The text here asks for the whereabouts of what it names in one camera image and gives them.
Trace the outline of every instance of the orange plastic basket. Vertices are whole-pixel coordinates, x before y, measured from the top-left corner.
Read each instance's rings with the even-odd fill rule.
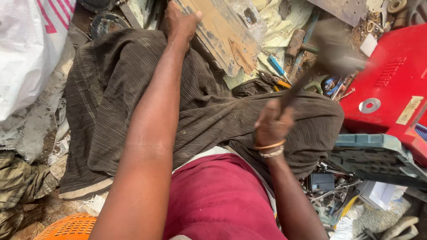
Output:
[[[96,221],[88,213],[73,214],[52,223],[34,240],[87,240]]]

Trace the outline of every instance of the white bracelet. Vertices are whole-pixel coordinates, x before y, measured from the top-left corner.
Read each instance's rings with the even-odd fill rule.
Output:
[[[272,153],[262,153],[261,151],[260,151],[260,155],[261,155],[261,157],[263,157],[263,158],[272,158],[272,157],[275,157],[275,156],[279,156],[280,154],[282,154],[283,153],[283,145],[280,145],[280,148],[279,148],[279,150],[278,151],[276,151],[276,152],[272,152]]]

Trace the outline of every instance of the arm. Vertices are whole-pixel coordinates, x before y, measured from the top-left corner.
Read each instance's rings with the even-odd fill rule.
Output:
[[[166,10],[168,43],[129,124],[114,183],[90,239],[161,239],[179,117],[181,68],[201,13]]]
[[[257,144],[269,146],[285,138],[288,129],[292,127],[292,108],[286,108],[285,113],[278,119],[280,113],[278,100],[271,100],[263,109],[255,124]],[[279,147],[262,150],[262,153],[273,153]],[[266,158],[270,170],[278,218],[286,238],[289,240],[327,240],[328,236],[319,216],[305,196],[297,179],[294,177],[283,154]]]

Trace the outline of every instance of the bracelet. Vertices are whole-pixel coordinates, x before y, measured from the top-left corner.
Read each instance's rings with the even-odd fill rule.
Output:
[[[254,146],[254,149],[255,150],[270,149],[270,148],[273,148],[273,147],[277,147],[277,146],[283,145],[285,142],[286,142],[286,139],[283,139],[282,141],[280,141],[278,143],[275,143],[275,144],[272,144],[272,145],[268,145],[268,146]]]
[[[283,145],[281,145],[280,146],[280,149],[278,150],[278,151],[276,151],[276,152],[272,152],[272,153],[262,153],[261,151],[260,151],[260,155],[261,155],[261,157],[263,157],[263,158],[272,158],[272,157],[275,157],[275,156],[279,156],[280,154],[282,154],[283,153]]]

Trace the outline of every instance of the maroon shirt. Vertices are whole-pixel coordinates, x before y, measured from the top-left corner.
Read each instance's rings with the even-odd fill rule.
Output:
[[[163,239],[283,239],[262,181],[232,153],[199,158],[172,175]]]

